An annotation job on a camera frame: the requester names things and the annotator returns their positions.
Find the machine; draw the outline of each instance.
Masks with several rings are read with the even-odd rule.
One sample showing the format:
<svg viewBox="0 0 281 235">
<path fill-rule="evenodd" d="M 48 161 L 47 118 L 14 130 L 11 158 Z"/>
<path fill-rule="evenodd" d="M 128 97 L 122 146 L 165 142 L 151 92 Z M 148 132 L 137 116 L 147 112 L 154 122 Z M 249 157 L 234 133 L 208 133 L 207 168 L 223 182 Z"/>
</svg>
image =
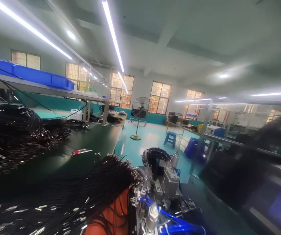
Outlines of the machine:
<svg viewBox="0 0 281 235">
<path fill-rule="evenodd" d="M 206 234 L 203 226 L 186 221 L 186 213 L 196 210 L 191 200 L 184 200 L 180 190 L 179 153 L 167 154 L 160 148 L 146 149 L 144 167 L 137 172 L 143 181 L 131 196 L 129 234 L 154 235 L 178 232 Z"/>
</svg>

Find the fan stand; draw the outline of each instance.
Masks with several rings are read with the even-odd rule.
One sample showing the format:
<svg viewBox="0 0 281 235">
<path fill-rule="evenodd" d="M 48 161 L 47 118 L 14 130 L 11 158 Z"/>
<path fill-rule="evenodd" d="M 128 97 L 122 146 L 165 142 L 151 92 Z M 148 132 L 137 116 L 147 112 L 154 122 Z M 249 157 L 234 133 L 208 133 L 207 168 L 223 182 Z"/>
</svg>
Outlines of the fan stand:
<svg viewBox="0 0 281 235">
<path fill-rule="evenodd" d="M 138 120 L 137 120 L 136 134 L 131 135 L 131 139 L 133 139 L 133 140 L 140 140 L 141 139 L 141 137 L 139 135 L 137 135 L 139 123 L 140 123 L 140 118 L 138 118 Z"/>
</svg>

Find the floor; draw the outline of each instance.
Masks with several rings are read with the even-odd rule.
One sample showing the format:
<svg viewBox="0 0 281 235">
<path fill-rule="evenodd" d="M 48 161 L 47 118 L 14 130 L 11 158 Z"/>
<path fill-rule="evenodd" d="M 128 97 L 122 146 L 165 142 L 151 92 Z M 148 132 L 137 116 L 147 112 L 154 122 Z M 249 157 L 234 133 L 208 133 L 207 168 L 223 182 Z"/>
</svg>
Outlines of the floor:
<svg viewBox="0 0 281 235">
<path fill-rule="evenodd" d="M 202 181 L 193 178 L 193 182 L 189 181 L 189 170 L 192 165 L 192 161 L 187 159 L 184 154 L 184 147 L 179 147 L 179 140 L 175 149 L 172 148 L 172 144 L 167 143 L 163 145 L 167 127 L 163 125 L 147 123 L 144 127 L 143 123 L 139 125 L 138 135 L 141 136 L 141 140 L 133 140 L 131 135 L 136 132 L 137 122 L 132 123 L 125 122 L 124 129 L 122 130 L 115 153 L 118 156 L 126 156 L 132 162 L 133 167 L 142 165 L 141 154 L 144 150 L 152 147 L 160 147 L 169 154 L 173 154 L 175 151 L 179 152 L 180 158 L 177 168 L 181 170 L 180 182 L 183 185 L 184 198 L 189 196 L 196 204 L 196 206 L 202 209 L 203 217 L 207 225 L 213 230 L 213 233 L 217 235 L 255 235 L 256 233 L 251 230 L 240 218 L 240 216 L 231 211 L 224 203 L 218 201 L 213 195 L 206 190 Z M 169 127 L 168 131 L 182 134 L 182 129 L 176 127 Z M 184 139 L 188 141 L 190 137 L 199 138 L 197 135 L 184 132 Z M 193 174 L 198 175 L 202 165 L 195 164 Z"/>
<path fill-rule="evenodd" d="M 179 148 L 179 138 L 176 139 L 175 149 L 172 148 L 171 143 L 166 143 L 166 145 L 163 145 L 166 137 L 167 127 L 151 123 L 147 123 L 147 125 L 144 127 L 143 123 L 141 122 L 141 125 L 139 125 L 137 132 L 137 135 L 141 136 L 141 140 L 133 140 L 130 138 L 130 136 L 135 134 L 136 125 L 136 121 L 133 121 L 132 123 L 128 123 L 128 121 L 125 122 L 124 129 L 122 130 L 117 142 L 115 151 L 116 154 L 122 157 L 128 154 L 126 158 L 132 161 L 133 167 L 137 167 L 143 165 L 140 155 L 144 152 L 144 150 L 148 148 L 159 147 L 165 150 L 168 154 L 173 154 L 177 151 L 180 154 L 179 162 L 177 165 L 177 168 L 181 170 L 180 181 L 183 183 L 187 183 L 192 161 L 185 157 L 184 147 L 181 146 L 181 148 Z M 183 130 L 176 127 L 169 127 L 168 131 L 182 134 Z M 190 137 L 194 137 L 197 139 L 199 138 L 197 135 L 185 131 L 184 139 L 188 141 Z M 196 166 L 194 174 L 198 174 L 200 168 L 200 166 Z"/>
</svg>

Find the metal shelf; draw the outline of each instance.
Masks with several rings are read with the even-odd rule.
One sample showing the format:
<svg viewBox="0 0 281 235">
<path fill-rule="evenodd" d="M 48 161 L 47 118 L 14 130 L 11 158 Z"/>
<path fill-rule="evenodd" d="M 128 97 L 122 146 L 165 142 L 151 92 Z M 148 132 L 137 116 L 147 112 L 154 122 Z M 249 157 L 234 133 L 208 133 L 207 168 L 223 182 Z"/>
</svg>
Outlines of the metal shelf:
<svg viewBox="0 0 281 235">
<path fill-rule="evenodd" d="M 19 78 L 5 76 L 5 75 L 0 75 L 0 79 L 10 83 L 11 85 L 25 92 L 33 92 L 33 93 L 39 93 L 44 95 L 55 95 L 55 96 L 70 97 L 70 98 L 77 98 L 77 99 L 86 99 L 86 100 L 102 102 L 102 103 L 106 102 L 106 99 L 104 98 L 90 96 L 84 92 L 77 91 L 77 90 L 73 90 L 73 91 L 63 90 L 63 89 L 46 86 L 43 84 L 34 83 Z M 6 87 L 0 81 L 0 89 L 8 89 L 8 87 Z"/>
</svg>

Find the white plastic jug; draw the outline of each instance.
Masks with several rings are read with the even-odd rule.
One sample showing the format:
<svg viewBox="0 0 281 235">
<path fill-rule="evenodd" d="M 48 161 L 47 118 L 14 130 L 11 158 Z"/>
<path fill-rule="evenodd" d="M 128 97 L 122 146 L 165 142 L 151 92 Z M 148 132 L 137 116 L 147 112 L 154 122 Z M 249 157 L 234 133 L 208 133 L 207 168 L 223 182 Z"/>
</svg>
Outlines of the white plastic jug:
<svg viewBox="0 0 281 235">
<path fill-rule="evenodd" d="M 78 109 L 71 109 L 70 114 L 76 113 Z M 82 110 L 78 111 L 76 114 L 73 114 L 69 117 L 69 119 L 77 119 L 82 120 Z"/>
</svg>

